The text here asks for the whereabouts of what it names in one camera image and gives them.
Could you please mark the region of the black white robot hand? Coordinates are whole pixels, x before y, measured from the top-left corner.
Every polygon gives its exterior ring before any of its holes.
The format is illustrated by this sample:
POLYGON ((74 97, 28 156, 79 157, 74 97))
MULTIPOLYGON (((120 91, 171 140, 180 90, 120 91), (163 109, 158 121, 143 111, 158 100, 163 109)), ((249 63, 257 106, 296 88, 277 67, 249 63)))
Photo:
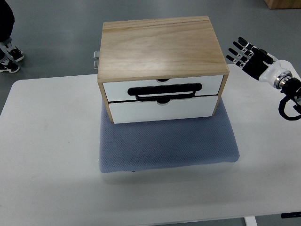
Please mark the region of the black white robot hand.
POLYGON ((233 45, 234 48, 228 49, 230 54, 226 58, 253 79, 281 89, 293 77, 291 71, 283 68, 277 58, 244 38, 239 37, 233 45))

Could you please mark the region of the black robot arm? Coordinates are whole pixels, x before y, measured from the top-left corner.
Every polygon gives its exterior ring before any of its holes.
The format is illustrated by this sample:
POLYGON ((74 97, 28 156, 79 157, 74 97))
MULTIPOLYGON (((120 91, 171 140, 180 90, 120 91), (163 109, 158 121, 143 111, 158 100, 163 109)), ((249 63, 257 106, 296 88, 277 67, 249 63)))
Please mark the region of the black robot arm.
POLYGON ((281 92, 285 97, 280 101, 278 111, 279 114, 288 121, 297 121, 301 119, 301 81, 297 78, 286 76, 281 80, 281 92), (292 100, 295 105, 293 109, 299 114, 291 117, 285 113, 285 106, 289 100, 292 100))

